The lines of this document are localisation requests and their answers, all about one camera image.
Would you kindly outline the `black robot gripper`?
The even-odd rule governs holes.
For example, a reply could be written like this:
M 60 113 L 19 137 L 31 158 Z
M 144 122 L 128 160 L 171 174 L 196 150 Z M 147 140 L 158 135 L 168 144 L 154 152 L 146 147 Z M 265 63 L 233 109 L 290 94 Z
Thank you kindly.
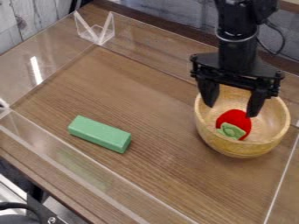
M 277 97 L 283 72 L 257 58 L 249 70 L 230 70 L 221 66 L 217 53 L 195 53 L 191 56 L 191 77 L 204 104 L 214 107 L 221 95 L 221 84 L 253 91 L 247 102 L 247 117 L 257 117 L 267 98 Z

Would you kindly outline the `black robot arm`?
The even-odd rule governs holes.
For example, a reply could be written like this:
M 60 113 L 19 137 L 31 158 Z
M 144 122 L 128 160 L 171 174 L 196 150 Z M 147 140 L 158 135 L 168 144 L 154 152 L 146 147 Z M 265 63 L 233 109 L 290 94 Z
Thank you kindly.
M 214 0 L 219 13 L 215 53 L 191 56 L 191 77 L 198 82 L 200 96 L 207 106 L 214 106 L 221 86 L 246 89 L 251 96 L 247 116 L 255 117 L 267 99 L 279 95 L 283 72 L 258 57 L 262 42 L 259 26 L 274 24 L 269 17 L 278 11 L 278 0 Z

